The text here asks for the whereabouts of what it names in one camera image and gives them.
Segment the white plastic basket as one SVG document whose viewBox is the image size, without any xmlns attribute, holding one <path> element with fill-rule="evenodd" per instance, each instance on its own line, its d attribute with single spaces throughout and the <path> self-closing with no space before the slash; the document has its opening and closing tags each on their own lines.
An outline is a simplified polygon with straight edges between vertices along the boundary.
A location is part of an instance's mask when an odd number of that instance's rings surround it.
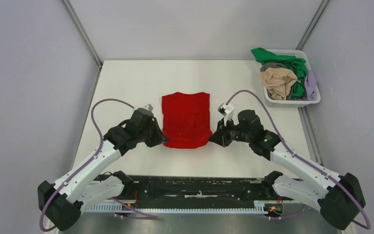
<svg viewBox="0 0 374 234">
<path fill-rule="evenodd" d="M 291 50 L 291 49 L 267 49 L 267 50 L 276 54 L 276 55 L 295 56 L 297 58 L 304 59 L 306 61 L 305 66 L 308 69 L 309 74 L 311 74 L 313 72 L 307 55 L 301 50 Z M 315 83 L 314 88 L 315 88 L 314 89 L 314 98 L 311 99 L 311 100 L 308 100 L 305 97 L 303 97 L 302 99 L 297 99 L 297 100 L 274 100 L 270 97 L 270 94 L 267 91 L 267 89 L 264 86 L 262 86 L 263 95 L 262 95 L 261 99 L 263 100 L 263 103 L 268 107 L 283 107 L 283 108 L 296 107 L 296 108 L 302 108 L 306 105 L 317 104 L 321 101 L 321 96 L 320 96 L 320 93 L 319 93 L 317 83 Z"/>
</svg>

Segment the red t shirt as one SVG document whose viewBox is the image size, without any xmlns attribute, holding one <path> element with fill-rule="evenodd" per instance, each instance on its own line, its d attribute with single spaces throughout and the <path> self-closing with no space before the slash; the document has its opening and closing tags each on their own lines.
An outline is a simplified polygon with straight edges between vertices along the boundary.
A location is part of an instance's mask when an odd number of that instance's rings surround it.
<svg viewBox="0 0 374 234">
<path fill-rule="evenodd" d="M 162 96 L 164 146 L 196 149 L 205 146 L 212 135 L 210 128 L 210 94 L 176 92 Z"/>
</svg>

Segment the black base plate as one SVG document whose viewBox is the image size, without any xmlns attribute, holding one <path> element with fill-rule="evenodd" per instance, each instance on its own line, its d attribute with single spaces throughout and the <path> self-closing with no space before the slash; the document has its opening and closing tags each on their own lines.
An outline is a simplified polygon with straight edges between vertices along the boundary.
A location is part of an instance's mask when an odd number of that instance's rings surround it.
<svg viewBox="0 0 374 234">
<path fill-rule="evenodd" d="M 252 208 L 254 201 L 278 201 L 273 188 L 260 178 L 131 176 L 133 183 L 118 196 L 137 208 Z"/>
</svg>

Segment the green t shirt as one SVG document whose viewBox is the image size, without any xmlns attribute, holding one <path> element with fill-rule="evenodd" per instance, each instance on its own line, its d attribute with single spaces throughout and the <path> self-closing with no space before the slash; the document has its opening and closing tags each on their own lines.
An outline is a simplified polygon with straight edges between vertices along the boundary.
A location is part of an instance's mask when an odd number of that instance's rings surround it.
<svg viewBox="0 0 374 234">
<path fill-rule="evenodd" d="M 296 100 L 305 97 L 304 80 L 307 77 L 308 69 L 305 66 L 306 61 L 304 59 L 295 56 L 276 55 L 260 47 L 252 49 L 251 53 L 261 65 L 268 62 L 282 63 L 287 69 L 294 72 L 298 79 L 292 86 L 287 100 Z"/>
</svg>

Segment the grey t shirt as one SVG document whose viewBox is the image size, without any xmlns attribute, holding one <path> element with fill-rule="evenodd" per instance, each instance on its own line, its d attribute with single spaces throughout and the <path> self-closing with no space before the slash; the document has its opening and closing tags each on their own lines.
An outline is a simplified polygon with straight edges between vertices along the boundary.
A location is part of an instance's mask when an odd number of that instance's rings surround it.
<svg viewBox="0 0 374 234">
<path fill-rule="evenodd" d="M 261 66 L 260 72 L 264 72 L 268 68 L 286 68 L 282 63 L 268 62 Z"/>
</svg>

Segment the beige t shirt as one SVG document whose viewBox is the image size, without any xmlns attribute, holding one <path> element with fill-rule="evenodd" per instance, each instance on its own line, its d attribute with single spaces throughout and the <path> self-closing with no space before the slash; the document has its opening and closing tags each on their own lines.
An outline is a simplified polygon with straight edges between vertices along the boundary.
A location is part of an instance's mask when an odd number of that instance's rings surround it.
<svg viewBox="0 0 374 234">
<path fill-rule="evenodd" d="M 259 73 L 262 85 L 273 100 L 287 100 L 297 76 L 287 68 L 267 68 Z"/>
</svg>

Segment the lilac t shirt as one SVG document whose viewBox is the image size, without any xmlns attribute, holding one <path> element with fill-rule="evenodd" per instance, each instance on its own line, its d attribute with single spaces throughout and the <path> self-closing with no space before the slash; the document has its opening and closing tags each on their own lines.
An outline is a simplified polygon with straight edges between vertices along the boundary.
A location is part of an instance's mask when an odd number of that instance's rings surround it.
<svg viewBox="0 0 374 234">
<path fill-rule="evenodd" d="M 306 100 L 312 101 L 316 98 L 317 92 L 316 92 L 316 86 L 317 86 L 317 79 L 315 76 L 315 73 L 312 70 L 308 71 L 307 77 L 304 80 L 304 88 L 306 91 Z"/>
</svg>

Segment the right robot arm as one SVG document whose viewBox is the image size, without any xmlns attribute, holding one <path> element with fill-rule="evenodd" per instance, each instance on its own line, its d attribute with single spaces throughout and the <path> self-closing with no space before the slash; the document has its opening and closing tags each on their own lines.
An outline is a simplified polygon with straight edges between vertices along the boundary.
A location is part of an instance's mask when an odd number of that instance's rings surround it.
<svg viewBox="0 0 374 234">
<path fill-rule="evenodd" d="M 223 118 L 218 121 L 210 142 L 222 147 L 233 141 L 245 142 L 257 155 L 276 163 L 299 179 L 294 180 L 281 172 L 266 176 L 262 194 L 268 199 L 278 195 L 303 203 L 315 210 L 334 228 L 345 230 L 366 205 L 356 176 L 340 175 L 334 171 L 297 155 L 295 149 L 277 133 L 263 127 L 254 110 L 238 113 L 238 124 L 232 119 L 234 111 L 221 107 Z"/>
</svg>

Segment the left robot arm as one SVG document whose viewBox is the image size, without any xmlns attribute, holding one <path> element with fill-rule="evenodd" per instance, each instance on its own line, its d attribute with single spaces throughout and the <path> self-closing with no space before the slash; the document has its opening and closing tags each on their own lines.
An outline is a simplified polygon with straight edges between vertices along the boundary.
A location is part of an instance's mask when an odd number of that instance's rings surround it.
<svg viewBox="0 0 374 234">
<path fill-rule="evenodd" d="M 133 194 L 133 179 L 122 171 L 93 184 L 100 173 L 137 144 L 147 147 L 164 144 L 168 138 L 160 129 L 151 109 L 137 108 L 130 119 L 110 128 L 101 145 L 76 168 L 53 183 L 43 181 L 37 188 L 38 205 L 59 231 L 71 228 L 81 214 L 107 199 Z"/>
</svg>

